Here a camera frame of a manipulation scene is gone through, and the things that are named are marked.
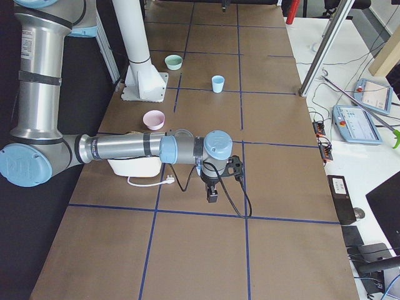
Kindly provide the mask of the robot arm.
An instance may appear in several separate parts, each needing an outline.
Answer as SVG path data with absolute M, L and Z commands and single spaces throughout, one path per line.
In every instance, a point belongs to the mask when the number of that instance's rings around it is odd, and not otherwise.
M 1 150 L 1 174 L 11 183 L 33 187 L 78 164 L 158 157 L 165 164 L 190 164 L 199 170 L 207 200 L 216 185 L 231 176 L 238 158 L 224 131 L 205 137 L 186 130 L 88 136 L 58 131 L 59 93 L 66 36 L 94 37 L 95 1 L 16 1 L 22 26 L 19 114 L 11 143 Z

